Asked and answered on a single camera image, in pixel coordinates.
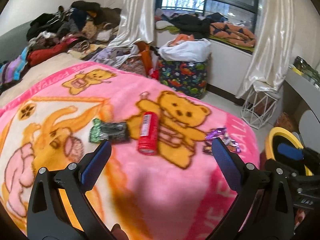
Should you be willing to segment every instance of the white wire stool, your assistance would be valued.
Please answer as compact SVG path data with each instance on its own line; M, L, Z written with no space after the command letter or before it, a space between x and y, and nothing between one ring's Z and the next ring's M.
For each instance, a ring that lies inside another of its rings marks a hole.
M258 94L263 94L261 99L258 98ZM278 94L271 92L256 92L254 87L252 87L242 106L241 118L251 127L260 129L272 117L279 99L280 96ZM262 114L256 113L256 107L259 104L264 106Z

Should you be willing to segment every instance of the red can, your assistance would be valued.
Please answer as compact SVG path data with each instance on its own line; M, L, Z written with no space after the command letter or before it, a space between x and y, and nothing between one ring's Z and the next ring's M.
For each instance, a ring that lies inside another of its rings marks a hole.
M144 155L157 153L158 116L154 112L145 112L138 140L138 151Z

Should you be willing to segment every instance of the clothing pile on window sill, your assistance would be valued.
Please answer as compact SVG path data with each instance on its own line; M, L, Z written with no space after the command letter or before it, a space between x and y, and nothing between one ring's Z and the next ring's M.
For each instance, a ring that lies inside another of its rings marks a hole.
M192 34L196 39L209 38L249 54L254 51L255 35L242 23L236 25L228 22L228 19L220 13L207 17L185 13L174 13L167 16L161 9L157 9L155 22L157 30L166 30L173 34Z

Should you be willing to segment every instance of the bed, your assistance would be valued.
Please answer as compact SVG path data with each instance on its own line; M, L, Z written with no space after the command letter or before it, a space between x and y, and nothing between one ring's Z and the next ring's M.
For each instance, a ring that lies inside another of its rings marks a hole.
M131 135L129 143L113 145L96 185L86 193L107 227L119 223L129 239L136 240L205 239L236 193L213 156L204 152L204 137L226 127L239 143L239 156L258 167L252 129L155 80L65 57L38 65L38 70L50 68L53 74L21 82L19 91L24 93L17 96L19 92L8 90L10 99L1 101L0 201L17 226L26 231L28 200L39 168L63 169L94 151L97 144L89 143L89 133L92 121L100 119L126 121ZM160 117L155 156L136 150L147 110ZM80 229L65 193L60 194L72 225Z

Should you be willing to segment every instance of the orange bag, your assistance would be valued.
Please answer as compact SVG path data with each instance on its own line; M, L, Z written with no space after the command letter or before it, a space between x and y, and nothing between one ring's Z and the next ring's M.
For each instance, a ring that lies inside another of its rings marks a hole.
M143 41L136 43L139 48L141 59L146 70L146 74L149 74L149 70L152 68L152 60L150 56L150 46Z

